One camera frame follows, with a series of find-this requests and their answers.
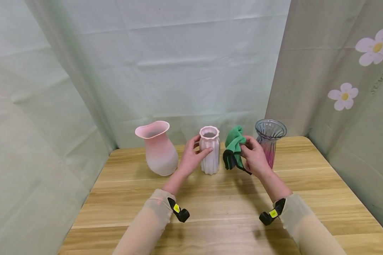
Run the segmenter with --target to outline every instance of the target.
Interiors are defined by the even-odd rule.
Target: vase opening
[[[152,139],[165,133],[170,128],[166,121],[158,120],[146,126],[140,126],[135,129],[135,134],[143,139]]]
[[[200,129],[200,136],[205,139],[215,139],[219,133],[219,130],[215,126],[205,126]]]
[[[287,128],[277,120],[259,120],[255,124],[257,134],[269,140],[278,140],[285,137]]]

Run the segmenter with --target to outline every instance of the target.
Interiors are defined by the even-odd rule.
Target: forearm
[[[113,255],[149,255],[152,252],[170,222],[172,209],[168,198],[176,199],[167,191],[154,191],[122,236]]]
[[[286,197],[279,218],[302,255],[346,255],[340,244],[298,194]]]
[[[180,190],[184,180],[187,179],[187,175],[183,171],[176,170],[167,180],[165,185],[162,187],[162,190],[167,191],[168,193],[176,196]]]
[[[255,175],[261,181],[273,203],[287,198],[293,193],[270,167],[256,172]]]

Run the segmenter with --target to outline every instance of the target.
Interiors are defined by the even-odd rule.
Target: fabric wall
[[[56,254],[110,151],[27,6],[0,0],[0,255]]]
[[[309,136],[383,226],[383,0],[292,0],[266,117]]]
[[[155,120],[184,144],[205,125],[254,134],[265,115],[290,0],[27,2],[46,35],[63,27],[47,35],[57,57],[80,51],[91,65],[87,90],[119,148],[143,146],[134,130]]]

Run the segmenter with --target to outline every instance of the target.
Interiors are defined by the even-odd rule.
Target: beige sleeve
[[[113,255],[149,255],[152,252],[172,215],[167,198],[176,200],[166,191],[154,191],[123,234]]]
[[[302,255],[346,254],[298,194],[286,198],[280,219]]]

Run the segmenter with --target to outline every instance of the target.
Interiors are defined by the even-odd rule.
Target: yellow label
[[[270,212],[270,216],[272,217],[272,218],[276,218],[276,217],[278,217],[278,213],[277,213],[277,211],[274,209],[274,210],[272,210],[271,212]]]
[[[178,206],[178,204],[175,204],[175,205],[173,206],[173,210],[174,210],[175,212],[177,212],[177,213],[180,212],[180,207]]]

